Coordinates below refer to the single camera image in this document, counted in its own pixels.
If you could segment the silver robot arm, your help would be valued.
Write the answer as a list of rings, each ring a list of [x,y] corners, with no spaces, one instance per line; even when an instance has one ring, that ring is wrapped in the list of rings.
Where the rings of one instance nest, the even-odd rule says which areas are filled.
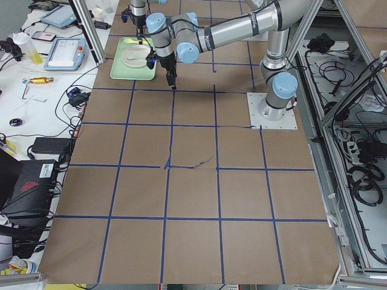
[[[146,25],[146,6],[150,4],[166,4],[168,0],[131,0],[129,6],[129,17],[136,26],[136,36],[139,44],[143,43],[143,29]]]
[[[153,13],[146,18],[154,50],[148,54],[148,67],[159,61],[166,70],[168,85],[176,88],[176,65],[195,63],[200,54],[219,47],[268,34],[267,52],[261,61],[261,73],[268,86],[265,99],[258,105],[259,114],[267,121],[279,121],[298,88],[295,76],[285,71],[290,28],[300,20],[309,1],[271,1],[251,3],[251,12],[213,25],[199,27],[195,13],[167,18]]]

